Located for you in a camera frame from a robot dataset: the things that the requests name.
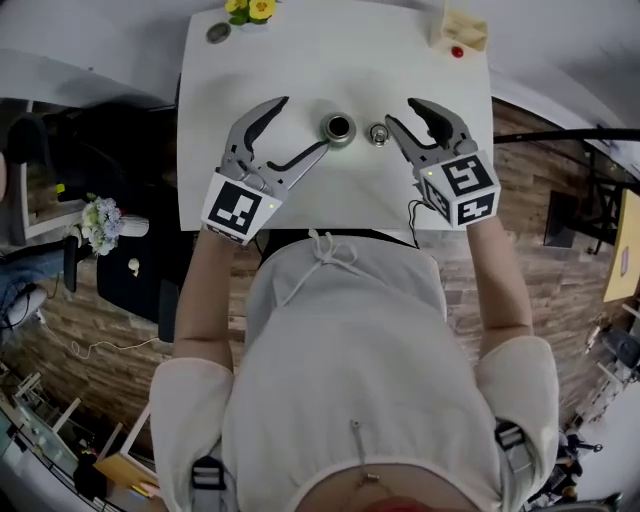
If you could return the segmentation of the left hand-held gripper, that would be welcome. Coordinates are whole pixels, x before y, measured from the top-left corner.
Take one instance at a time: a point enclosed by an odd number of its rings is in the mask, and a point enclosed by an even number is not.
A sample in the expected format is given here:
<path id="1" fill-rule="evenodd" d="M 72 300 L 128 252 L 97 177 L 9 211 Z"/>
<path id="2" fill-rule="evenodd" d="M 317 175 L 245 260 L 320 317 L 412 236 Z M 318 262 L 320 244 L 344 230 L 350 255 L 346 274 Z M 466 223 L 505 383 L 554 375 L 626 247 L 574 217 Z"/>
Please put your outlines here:
<path id="1" fill-rule="evenodd" d="M 328 152 L 328 141 L 318 141 L 284 165 L 267 162 L 255 167 L 254 141 L 278 116 L 288 96 L 263 102 L 237 120 L 227 138 L 227 150 L 210 182 L 201 222 L 209 231 L 247 245 L 282 206 L 292 188 Z"/>

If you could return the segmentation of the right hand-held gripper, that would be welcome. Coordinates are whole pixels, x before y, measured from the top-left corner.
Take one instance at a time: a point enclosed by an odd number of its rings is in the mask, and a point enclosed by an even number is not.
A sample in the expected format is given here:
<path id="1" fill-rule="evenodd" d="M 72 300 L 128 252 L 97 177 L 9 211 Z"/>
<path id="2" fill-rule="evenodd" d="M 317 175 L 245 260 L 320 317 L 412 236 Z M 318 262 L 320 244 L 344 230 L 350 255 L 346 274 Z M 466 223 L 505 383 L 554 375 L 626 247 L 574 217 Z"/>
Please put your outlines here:
<path id="1" fill-rule="evenodd" d="M 465 228 L 496 215 L 501 187 L 487 153 L 471 140 L 463 119 L 432 101 L 409 98 L 436 144 L 422 144 L 396 117 L 388 131 L 413 167 L 415 187 L 452 228 Z"/>

